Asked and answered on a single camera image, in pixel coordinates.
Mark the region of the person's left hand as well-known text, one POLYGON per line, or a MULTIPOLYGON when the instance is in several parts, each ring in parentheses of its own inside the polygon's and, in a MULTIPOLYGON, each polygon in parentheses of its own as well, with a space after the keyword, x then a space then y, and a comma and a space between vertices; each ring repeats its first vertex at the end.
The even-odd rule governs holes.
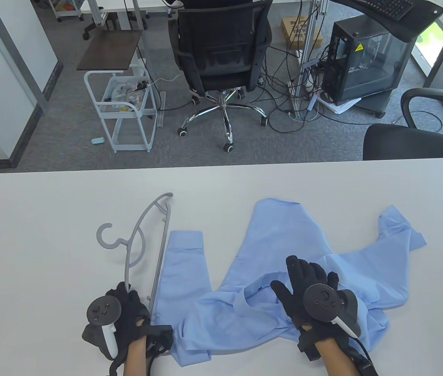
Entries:
POLYGON ((121 306, 120 317, 115 321, 115 338, 119 350, 149 335, 150 314, 135 290, 127 290, 124 282, 107 291, 106 296, 116 298, 121 306))

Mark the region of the person's right hand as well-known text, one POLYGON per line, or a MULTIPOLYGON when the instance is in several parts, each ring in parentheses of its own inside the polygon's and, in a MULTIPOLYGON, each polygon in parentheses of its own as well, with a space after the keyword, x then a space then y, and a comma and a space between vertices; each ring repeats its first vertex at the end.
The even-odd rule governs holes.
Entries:
POLYGON ((325 284, 337 290, 339 285, 338 274, 333 271, 326 273, 320 265, 309 263, 295 255, 286 258, 286 267, 292 290, 288 290, 278 280, 272 281, 270 288, 282 303, 286 314, 295 327, 301 331, 304 330, 305 326, 310 327, 309 331, 315 337, 315 342, 338 336, 337 330, 333 328, 332 324, 312 318, 304 306, 304 293, 315 284, 325 284))

